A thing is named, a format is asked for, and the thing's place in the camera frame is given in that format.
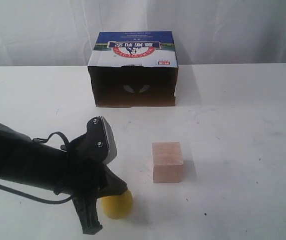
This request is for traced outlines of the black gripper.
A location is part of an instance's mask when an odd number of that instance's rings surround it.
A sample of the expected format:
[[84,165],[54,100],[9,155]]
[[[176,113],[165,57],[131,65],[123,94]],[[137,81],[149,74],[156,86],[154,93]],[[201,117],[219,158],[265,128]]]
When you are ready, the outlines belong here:
[[55,186],[55,194],[72,196],[83,234],[95,235],[102,225],[98,221],[97,199],[123,194],[127,184],[116,176],[108,164],[117,156],[111,126],[103,116],[87,123],[87,132],[65,147],[67,169]]

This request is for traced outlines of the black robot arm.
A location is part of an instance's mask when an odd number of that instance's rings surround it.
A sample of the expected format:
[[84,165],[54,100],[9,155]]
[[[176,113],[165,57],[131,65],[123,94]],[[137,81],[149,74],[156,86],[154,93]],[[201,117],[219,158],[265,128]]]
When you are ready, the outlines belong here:
[[[111,127],[104,117],[96,116],[88,121],[83,135],[73,140],[62,132],[58,136],[63,144],[54,148],[47,138],[31,138],[0,123],[0,179],[67,194],[83,233],[94,235],[102,229],[97,199],[127,190],[127,184],[108,168],[117,155]],[[0,190],[48,203],[1,184]]]

